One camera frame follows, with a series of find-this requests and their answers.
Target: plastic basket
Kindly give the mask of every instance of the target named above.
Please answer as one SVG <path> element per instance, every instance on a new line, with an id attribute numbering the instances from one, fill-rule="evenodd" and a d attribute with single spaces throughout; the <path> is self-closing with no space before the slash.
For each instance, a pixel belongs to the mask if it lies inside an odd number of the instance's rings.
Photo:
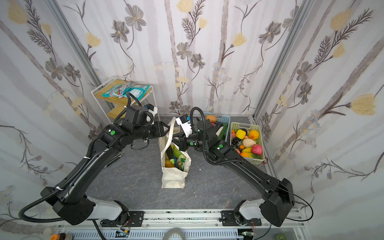
<path id="1" fill-rule="evenodd" d="M 246 160 L 248 160 L 252 164 L 260 164 L 264 161 L 264 146 L 263 146 L 263 137 L 261 134 L 260 126 L 259 125 L 254 125 L 254 124 L 249 124 L 249 123 L 242 123 L 242 122 L 231 122 L 231 132 L 232 130 L 239 130 L 240 128 L 245 128 L 246 130 L 257 130 L 259 132 L 259 138 L 255 140 L 256 144 L 260 145 L 263 147 L 263 153 L 261 154 L 262 158 L 261 159 L 256 159 L 256 158 L 250 158 L 250 157 L 245 157 Z M 232 145 L 232 138 L 230 137 L 229 143 Z"/>
<path id="2" fill-rule="evenodd" d="M 228 131 L 229 131 L 229 123 L 231 122 L 231 117 L 230 116 L 226 116 L 226 115 L 221 115 L 221 114 L 218 114 L 218 113 L 210 113 L 210 112 L 204 112 L 204 116 L 207 116 L 207 115 L 213 115 L 215 117 L 217 117 L 217 121 L 218 122 L 222 122 L 222 123 L 227 123 L 228 124 L 228 127 L 227 127 L 227 131 L 225 133 L 225 138 L 223 139 L 224 141 L 226 141 L 226 139 L 228 139 Z"/>

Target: black mounting plate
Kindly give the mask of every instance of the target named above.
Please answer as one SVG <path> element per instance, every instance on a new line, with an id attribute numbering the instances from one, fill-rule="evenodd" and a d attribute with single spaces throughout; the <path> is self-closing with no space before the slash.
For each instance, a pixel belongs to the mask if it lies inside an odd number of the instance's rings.
<path id="1" fill-rule="evenodd" d="M 221 211 L 220 221 L 222 222 L 223 227 L 237 227 L 237 226 L 239 226 L 239 224 L 236 223 L 235 213 L 233 211 L 228 211 L 228 210 Z M 262 225 L 262 221 L 259 218 L 253 218 L 252 221 L 253 221 L 255 226 L 261 226 Z M 245 226 L 252 226 L 251 220 L 249 220 Z"/>

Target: orange cap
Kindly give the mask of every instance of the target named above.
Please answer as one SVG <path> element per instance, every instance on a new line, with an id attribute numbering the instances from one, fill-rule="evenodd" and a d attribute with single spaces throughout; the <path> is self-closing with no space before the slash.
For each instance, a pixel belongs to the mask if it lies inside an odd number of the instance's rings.
<path id="1" fill-rule="evenodd" d="M 59 234 L 53 234 L 50 238 L 50 240 L 59 240 L 60 235 Z"/>

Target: yellow pepper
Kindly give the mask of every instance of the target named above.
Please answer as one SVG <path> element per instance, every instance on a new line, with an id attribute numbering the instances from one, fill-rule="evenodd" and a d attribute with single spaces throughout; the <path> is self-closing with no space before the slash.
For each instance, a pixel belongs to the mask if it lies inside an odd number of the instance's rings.
<path id="1" fill-rule="evenodd" d="M 239 130 L 237 130 L 237 132 L 236 132 L 236 137 L 238 137 L 238 138 L 240 138 L 240 139 L 244 139 L 244 137 L 246 136 L 246 134 L 247 134 L 247 133 L 246 133 L 245 131 L 239 129 Z"/>

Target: bag handle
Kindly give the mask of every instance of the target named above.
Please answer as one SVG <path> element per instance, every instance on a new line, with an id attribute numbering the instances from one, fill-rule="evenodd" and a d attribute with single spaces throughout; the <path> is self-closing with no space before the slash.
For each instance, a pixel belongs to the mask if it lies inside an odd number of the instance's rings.
<path id="1" fill-rule="evenodd" d="M 172 120 L 169 123 L 169 132 L 167 133 L 168 135 L 168 141 L 165 146 L 165 148 L 161 151 L 161 155 L 164 155 L 166 150 L 169 148 L 170 143 L 172 142 L 172 136 L 173 136 L 173 128 L 175 127 L 175 122 L 176 122 L 176 117 L 173 117 Z"/>

